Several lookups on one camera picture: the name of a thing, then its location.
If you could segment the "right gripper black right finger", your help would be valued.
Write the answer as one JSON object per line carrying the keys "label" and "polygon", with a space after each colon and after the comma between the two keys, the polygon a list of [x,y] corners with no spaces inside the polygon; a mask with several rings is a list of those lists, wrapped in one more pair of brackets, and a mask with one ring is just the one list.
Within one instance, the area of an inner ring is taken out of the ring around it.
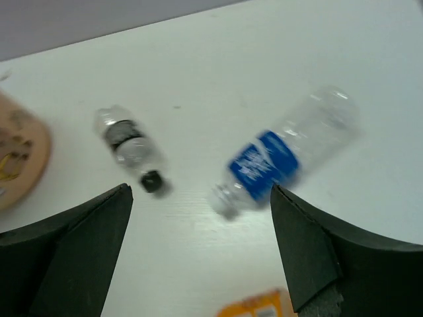
{"label": "right gripper black right finger", "polygon": [[421,316],[422,246],[361,229],[280,186],[270,206],[298,316]]}

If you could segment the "clear bottle with blue label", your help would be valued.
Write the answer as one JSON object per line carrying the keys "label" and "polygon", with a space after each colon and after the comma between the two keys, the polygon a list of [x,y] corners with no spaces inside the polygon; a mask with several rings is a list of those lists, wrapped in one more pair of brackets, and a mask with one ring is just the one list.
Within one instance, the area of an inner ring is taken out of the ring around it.
{"label": "clear bottle with blue label", "polygon": [[320,168],[356,138],[358,126],[350,95],[333,86],[317,89],[229,160],[208,196],[210,207],[226,219],[262,209],[273,186],[292,186]]}

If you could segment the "small clear bottle black label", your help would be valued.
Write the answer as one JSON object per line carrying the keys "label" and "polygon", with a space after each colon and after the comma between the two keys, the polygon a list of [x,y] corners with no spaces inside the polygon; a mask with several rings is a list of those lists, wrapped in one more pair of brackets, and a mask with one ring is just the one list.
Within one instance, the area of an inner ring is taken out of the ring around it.
{"label": "small clear bottle black label", "polygon": [[144,125],[119,105],[95,112],[95,129],[116,162],[156,198],[171,192],[167,159]]}

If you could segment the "orange juice bottle with barcode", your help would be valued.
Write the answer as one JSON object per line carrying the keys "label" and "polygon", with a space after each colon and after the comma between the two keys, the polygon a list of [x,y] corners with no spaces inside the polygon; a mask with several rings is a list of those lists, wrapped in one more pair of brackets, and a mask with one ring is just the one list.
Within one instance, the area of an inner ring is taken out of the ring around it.
{"label": "orange juice bottle with barcode", "polygon": [[296,317],[286,289],[272,289],[223,307],[217,317]]}

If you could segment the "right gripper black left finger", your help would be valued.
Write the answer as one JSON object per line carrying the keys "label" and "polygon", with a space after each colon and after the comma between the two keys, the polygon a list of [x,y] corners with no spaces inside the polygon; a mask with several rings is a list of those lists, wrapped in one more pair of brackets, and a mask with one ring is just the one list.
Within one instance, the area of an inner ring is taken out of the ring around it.
{"label": "right gripper black left finger", "polygon": [[100,316],[132,205],[121,184],[1,233],[1,315]]}

